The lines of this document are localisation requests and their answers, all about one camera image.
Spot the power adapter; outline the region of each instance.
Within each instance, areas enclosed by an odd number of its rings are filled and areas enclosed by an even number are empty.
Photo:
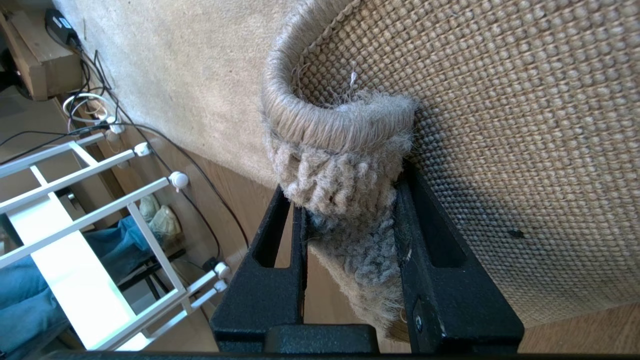
[[[44,24],[50,30],[50,35],[67,46],[80,48],[80,38],[69,21],[58,9],[47,9],[44,13]]]

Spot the jeans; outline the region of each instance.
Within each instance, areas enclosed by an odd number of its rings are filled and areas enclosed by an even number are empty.
[[[152,255],[130,216],[116,228],[85,233],[84,238],[116,283]],[[65,313],[31,256],[0,269],[0,351],[9,360],[39,350],[67,326]]]

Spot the beige carpet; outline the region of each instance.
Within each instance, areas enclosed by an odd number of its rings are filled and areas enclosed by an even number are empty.
[[[258,93],[292,0],[55,1],[136,122],[268,186]]]

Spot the shoe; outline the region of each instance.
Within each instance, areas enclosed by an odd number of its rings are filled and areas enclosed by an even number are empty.
[[[160,207],[160,210],[158,210],[154,218],[149,222],[149,228],[156,238],[163,242],[162,245],[165,246],[182,232],[178,218],[166,205]]]
[[[147,195],[140,199],[140,213],[145,222],[153,220],[156,213],[160,210],[160,204],[154,194]]]

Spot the cardboard box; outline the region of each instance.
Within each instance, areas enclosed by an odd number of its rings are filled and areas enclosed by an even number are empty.
[[[80,57],[53,40],[44,26],[44,11],[15,12],[0,26],[13,60],[34,100],[82,86]]]

